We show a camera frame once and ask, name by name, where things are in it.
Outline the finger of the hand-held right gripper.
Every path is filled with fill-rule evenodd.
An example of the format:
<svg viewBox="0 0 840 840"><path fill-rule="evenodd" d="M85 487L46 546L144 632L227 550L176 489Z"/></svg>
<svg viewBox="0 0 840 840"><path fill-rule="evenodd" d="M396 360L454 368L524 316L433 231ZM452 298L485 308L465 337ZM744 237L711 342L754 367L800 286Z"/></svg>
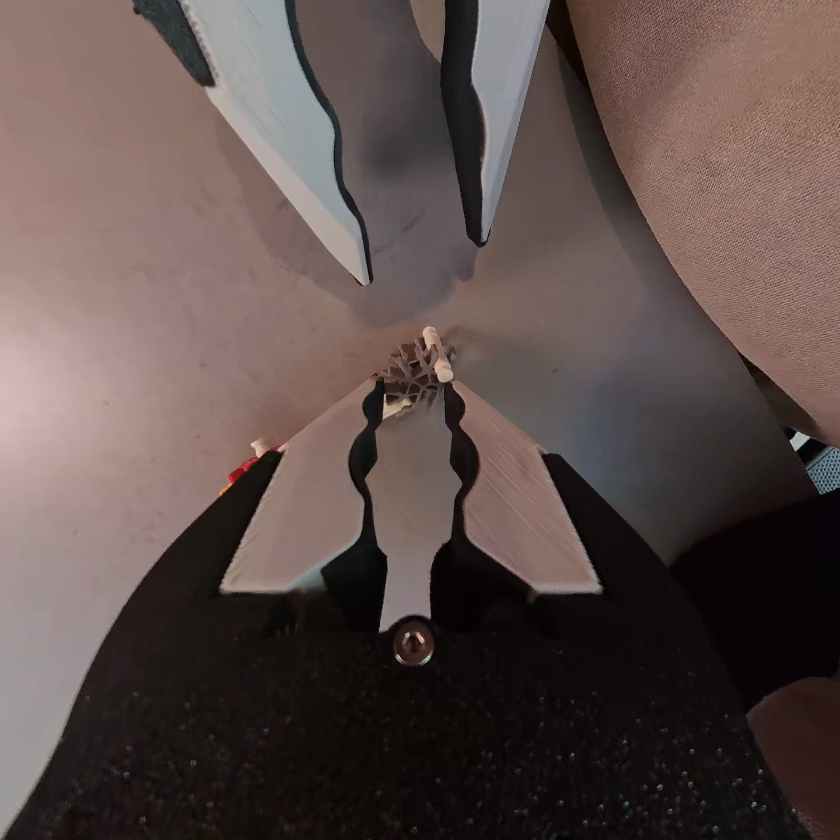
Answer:
<svg viewBox="0 0 840 840"><path fill-rule="evenodd" d="M465 229L483 247L508 171L548 1L412 1L440 65Z"/></svg>
<svg viewBox="0 0 840 840"><path fill-rule="evenodd" d="M207 95L330 254L373 280L368 232L343 178L342 134L293 1L182 2L213 73Z"/></svg>

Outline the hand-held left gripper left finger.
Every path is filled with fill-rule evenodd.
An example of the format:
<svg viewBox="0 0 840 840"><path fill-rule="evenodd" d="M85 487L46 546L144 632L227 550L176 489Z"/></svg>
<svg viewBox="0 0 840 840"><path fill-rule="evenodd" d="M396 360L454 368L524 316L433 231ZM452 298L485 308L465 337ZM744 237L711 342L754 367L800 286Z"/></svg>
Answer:
<svg viewBox="0 0 840 840"><path fill-rule="evenodd" d="M380 630L387 562L366 478L383 405L384 382L372 377L280 447L221 595L287 594L318 572L346 627Z"/></svg>

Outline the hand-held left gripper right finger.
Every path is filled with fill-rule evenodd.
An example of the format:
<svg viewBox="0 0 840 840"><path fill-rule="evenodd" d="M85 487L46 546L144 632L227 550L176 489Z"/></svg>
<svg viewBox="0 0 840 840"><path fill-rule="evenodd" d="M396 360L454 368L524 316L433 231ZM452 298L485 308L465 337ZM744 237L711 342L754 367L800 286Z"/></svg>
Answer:
<svg viewBox="0 0 840 840"><path fill-rule="evenodd" d="M433 622L477 632L527 615L543 596L602 595L543 448L459 382L444 389L444 420L460 488L430 571Z"/></svg>

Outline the grey snowflake connector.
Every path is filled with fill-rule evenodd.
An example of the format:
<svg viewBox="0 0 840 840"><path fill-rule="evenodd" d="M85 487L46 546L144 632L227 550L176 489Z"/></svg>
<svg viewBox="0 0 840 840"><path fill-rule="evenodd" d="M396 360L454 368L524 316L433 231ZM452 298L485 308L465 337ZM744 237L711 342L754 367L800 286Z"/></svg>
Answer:
<svg viewBox="0 0 840 840"><path fill-rule="evenodd" d="M455 348L444 345L453 364ZM416 338L413 343L399 344L377 376L384 382L384 400L391 403L407 397L412 401L413 407L406 411L423 405L431 408L445 387L434 374L422 337Z"/></svg>

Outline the red and yellow connector stack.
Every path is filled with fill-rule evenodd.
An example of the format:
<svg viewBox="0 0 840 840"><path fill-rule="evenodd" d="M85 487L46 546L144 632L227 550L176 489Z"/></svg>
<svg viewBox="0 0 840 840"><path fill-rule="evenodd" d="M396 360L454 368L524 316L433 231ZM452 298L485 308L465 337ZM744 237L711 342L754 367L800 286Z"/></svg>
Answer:
<svg viewBox="0 0 840 840"><path fill-rule="evenodd" d="M277 446L273 446L273 445L271 445L271 452L281 452L281 451L285 448L285 446L286 446L286 445L287 445L287 442L284 442L283 444L280 444L280 445L277 445ZM259 458L256 458L256 457L255 457L255 453L254 453L252 457L250 457L248 460L246 460L245 462L243 462L240 466L238 466L238 467L237 467L237 468L235 468L233 471L231 471L231 472L227 475L227 484L226 484L226 486L225 486L223 489L221 489L221 490L219 491L219 494L218 494L218 495L219 495L219 496L222 496L222 495L223 495L223 494L224 494L224 493L225 493L225 492L226 492L226 491L227 491L227 490L228 490L228 489L229 489L232 485L234 485L234 484L235 484L235 483L236 483L236 482L237 482L237 481L238 481L238 480L239 480L239 479L240 479L240 478L241 478L241 477L242 477L242 476L243 476L246 472L248 472L249 470L251 470L251 469L252 469L252 468L253 468L253 467L257 464L257 462L258 462L258 461L259 461Z"/></svg>

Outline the person's beige sweatshirt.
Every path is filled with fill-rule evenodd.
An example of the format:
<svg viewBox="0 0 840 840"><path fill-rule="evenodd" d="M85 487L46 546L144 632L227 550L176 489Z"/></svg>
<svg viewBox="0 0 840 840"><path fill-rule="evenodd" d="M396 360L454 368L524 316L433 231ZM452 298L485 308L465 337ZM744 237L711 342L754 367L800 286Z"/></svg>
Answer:
<svg viewBox="0 0 840 840"><path fill-rule="evenodd" d="M839 2L568 2L605 135L678 276L781 423L838 448ZM794 820L838 838L838 489L676 577Z"/></svg>

